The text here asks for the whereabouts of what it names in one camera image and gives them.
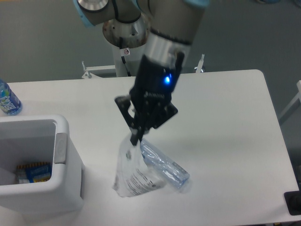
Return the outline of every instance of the plastic bag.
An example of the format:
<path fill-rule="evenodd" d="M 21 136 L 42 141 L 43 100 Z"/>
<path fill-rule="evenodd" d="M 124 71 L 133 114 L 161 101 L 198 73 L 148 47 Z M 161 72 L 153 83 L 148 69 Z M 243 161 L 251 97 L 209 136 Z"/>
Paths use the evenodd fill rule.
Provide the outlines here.
<path fill-rule="evenodd" d="M 143 161 L 140 142 L 133 146 L 128 135 L 120 145 L 113 189 L 120 197 L 132 197 L 164 187 L 165 181 Z"/>

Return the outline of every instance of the plastic water bottle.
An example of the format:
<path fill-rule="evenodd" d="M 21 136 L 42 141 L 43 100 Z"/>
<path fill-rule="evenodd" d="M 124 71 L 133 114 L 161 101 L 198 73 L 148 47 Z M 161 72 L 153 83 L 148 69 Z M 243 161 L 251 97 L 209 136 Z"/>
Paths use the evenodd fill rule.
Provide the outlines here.
<path fill-rule="evenodd" d="M 9 85 L 0 79 L 0 108 L 8 115 L 16 115 L 22 110 L 22 103 L 9 88 Z"/>
<path fill-rule="evenodd" d="M 189 179 L 190 175 L 176 162 L 164 155 L 158 148 L 143 139 L 140 144 L 144 162 L 151 165 L 169 183 L 176 188 L 181 188 Z"/>

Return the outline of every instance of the white bin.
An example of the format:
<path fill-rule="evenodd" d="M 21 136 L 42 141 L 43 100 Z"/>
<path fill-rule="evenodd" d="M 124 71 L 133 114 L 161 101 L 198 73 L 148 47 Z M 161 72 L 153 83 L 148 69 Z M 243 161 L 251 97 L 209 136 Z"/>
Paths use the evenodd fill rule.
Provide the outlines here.
<path fill-rule="evenodd" d="M 16 167 L 47 161 L 49 181 L 17 184 Z M 79 210 L 84 164 L 60 115 L 0 117 L 0 205 L 21 213 Z"/>

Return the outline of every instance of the bottle label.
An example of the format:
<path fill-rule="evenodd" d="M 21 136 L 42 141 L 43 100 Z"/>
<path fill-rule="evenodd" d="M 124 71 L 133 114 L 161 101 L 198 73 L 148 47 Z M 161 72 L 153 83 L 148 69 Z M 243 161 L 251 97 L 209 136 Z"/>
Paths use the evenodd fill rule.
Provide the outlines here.
<path fill-rule="evenodd" d="M 13 113 L 20 108 L 20 101 L 13 92 L 0 98 L 0 109 L 6 114 Z"/>

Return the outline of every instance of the gray floor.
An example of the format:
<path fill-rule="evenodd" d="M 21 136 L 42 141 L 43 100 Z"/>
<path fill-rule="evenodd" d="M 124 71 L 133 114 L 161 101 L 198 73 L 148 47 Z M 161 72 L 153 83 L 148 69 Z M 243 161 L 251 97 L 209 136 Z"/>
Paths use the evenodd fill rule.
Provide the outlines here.
<path fill-rule="evenodd" d="M 196 66 L 202 53 L 208 72 L 263 71 L 279 115 L 301 80 L 301 8 L 292 0 L 272 5 L 212 0 L 186 67 Z M 8 82 L 79 79 L 82 60 L 86 66 L 113 64 L 101 26 L 86 29 L 71 0 L 0 3 L 1 78 Z M 282 130 L 292 156 L 301 156 L 301 111 Z"/>

